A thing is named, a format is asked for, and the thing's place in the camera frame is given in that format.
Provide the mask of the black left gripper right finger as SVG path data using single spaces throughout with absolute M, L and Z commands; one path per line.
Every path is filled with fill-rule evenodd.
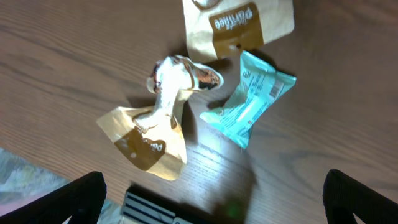
M 323 184 L 328 224 L 397 223 L 397 204 L 345 173 L 332 169 Z

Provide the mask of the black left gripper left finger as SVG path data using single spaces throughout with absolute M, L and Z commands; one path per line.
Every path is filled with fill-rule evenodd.
M 90 172 L 43 197 L 1 217 L 1 223 L 96 224 L 106 199 L 103 174 Z

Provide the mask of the teal snack packet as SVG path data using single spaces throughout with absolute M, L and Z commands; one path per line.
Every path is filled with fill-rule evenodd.
M 240 55 L 240 82 L 226 103 L 205 111 L 200 118 L 246 149 L 252 126 L 297 78 L 244 51 Z

